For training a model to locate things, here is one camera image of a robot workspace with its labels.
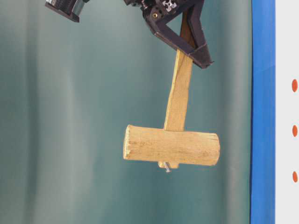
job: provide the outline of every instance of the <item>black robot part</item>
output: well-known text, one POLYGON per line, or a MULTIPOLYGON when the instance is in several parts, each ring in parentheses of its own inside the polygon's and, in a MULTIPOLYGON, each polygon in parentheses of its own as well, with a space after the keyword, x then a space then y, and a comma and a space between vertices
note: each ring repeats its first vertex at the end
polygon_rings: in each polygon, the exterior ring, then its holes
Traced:
POLYGON ((180 49, 202 69, 213 63, 199 20, 204 0, 124 0, 127 5, 139 6, 151 32, 174 49, 180 49), (187 20, 195 46, 171 30, 167 23, 181 13, 187 20))
POLYGON ((79 15, 84 4, 88 1, 89 0, 46 0, 45 6, 73 22, 79 22, 79 15))

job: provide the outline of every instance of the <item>blue stripe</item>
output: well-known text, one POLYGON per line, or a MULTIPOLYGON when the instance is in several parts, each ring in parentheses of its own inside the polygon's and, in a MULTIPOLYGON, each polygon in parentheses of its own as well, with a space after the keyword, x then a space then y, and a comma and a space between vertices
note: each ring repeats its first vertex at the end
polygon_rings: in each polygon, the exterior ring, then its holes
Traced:
POLYGON ((275 0, 252 0, 252 224, 275 223, 275 0))

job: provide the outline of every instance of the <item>green backdrop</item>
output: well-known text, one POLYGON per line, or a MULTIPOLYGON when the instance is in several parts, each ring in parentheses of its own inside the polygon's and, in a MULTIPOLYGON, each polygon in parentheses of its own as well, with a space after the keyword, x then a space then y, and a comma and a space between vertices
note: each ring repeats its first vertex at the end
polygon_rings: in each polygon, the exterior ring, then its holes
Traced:
POLYGON ((140 10, 94 0, 76 24, 2 1, 0 20, 1 224, 249 223, 250 1, 205 2, 215 63, 193 67, 186 130, 221 157, 170 174, 122 159, 127 124, 163 126, 175 59, 140 10))

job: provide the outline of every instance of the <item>orange dot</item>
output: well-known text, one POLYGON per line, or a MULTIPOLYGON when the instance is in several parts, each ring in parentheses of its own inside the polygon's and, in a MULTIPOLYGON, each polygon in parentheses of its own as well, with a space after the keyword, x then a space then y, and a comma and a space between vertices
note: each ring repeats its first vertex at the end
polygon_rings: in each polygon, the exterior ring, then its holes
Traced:
POLYGON ((294 79, 294 80, 292 81, 292 89, 293 89, 294 92, 296 92, 297 89, 298 89, 298 82, 297 82, 296 79, 294 79))
POLYGON ((293 180, 294 180, 295 183, 298 181, 298 176, 297 176, 297 173, 295 171, 293 172, 293 180))
POLYGON ((296 125, 293 126, 293 130, 292 131, 293 131, 293 136, 296 137, 297 134, 298 134, 298 128, 297 128, 296 125))

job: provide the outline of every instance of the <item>wood grain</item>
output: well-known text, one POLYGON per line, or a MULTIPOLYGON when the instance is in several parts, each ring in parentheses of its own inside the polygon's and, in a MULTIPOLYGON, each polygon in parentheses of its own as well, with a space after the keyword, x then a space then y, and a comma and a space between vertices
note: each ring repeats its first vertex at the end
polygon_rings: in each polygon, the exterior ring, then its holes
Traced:
MULTIPOLYGON (((180 36, 190 45, 194 46, 194 40, 187 22, 187 13, 183 14, 180 36)), ((183 132, 187 113, 189 85, 192 75, 193 61, 182 51, 177 50, 174 66, 171 91, 168 98, 164 130, 183 132)), ((178 168, 179 164, 167 161, 170 168, 178 168)), ((159 167, 165 168, 164 161, 160 161, 159 167)))
POLYGON ((219 156, 219 139, 214 133, 172 132, 131 125, 126 129, 125 160, 164 160, 211 166, 217 163, 219 156))

